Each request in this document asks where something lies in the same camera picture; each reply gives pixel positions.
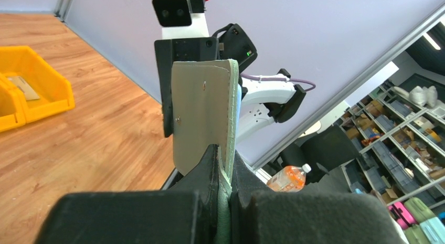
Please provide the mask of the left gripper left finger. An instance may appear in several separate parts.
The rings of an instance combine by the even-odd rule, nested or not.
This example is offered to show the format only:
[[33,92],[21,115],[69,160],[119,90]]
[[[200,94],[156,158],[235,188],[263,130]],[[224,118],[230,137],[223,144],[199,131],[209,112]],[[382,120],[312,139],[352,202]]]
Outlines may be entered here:
[[218,146],[167,190],[85,192],[62,196],[36,243],[214,243]]

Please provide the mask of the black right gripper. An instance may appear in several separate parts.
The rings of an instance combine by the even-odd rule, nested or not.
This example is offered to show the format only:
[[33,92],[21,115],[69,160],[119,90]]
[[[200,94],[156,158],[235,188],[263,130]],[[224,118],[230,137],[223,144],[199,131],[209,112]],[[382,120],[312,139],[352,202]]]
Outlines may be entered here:
[[165,137],[174,132],[171,91],[173,63],[216,60],[219,57],[218,47],[219,41],[215,37],[163,39],[154,42]]

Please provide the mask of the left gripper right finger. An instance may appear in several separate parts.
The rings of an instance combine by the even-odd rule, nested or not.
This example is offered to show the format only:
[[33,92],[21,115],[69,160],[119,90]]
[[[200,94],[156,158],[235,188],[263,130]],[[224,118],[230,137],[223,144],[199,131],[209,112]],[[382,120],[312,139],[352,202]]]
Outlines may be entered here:
[[274,192],[234,157],[232,243],[402,243],[374,196]]

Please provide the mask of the green card holder wallet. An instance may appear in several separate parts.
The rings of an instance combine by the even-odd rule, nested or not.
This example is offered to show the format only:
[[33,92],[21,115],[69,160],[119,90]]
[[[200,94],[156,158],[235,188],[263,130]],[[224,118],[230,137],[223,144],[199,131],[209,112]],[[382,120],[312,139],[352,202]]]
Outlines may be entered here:
[[177,170],[198,170],[208,146],[214,145],[209,164],[216,196],[215,243],[231,242],[232,175],[238,119],[239,67],[234,59],[175,62],[172,67],[173,156]]

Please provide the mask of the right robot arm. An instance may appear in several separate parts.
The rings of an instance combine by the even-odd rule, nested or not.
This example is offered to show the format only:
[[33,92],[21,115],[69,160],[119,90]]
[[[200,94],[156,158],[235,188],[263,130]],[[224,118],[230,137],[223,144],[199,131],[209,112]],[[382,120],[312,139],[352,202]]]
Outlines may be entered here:
[[261,128],[291,119],[299,109],[306,90],[289,72],[281,68],[276,75],[250,76],[242,73],[257,58],[257,49],[238,24],[228,24],[210,37],[163,39],[154,42],[160,80],[163,128],[165,137],[173,134],[171,73],[177,61],[211,61],[234,59],[238,62],[241,105],[254,109],[238,123],[236,140],[241,142]]

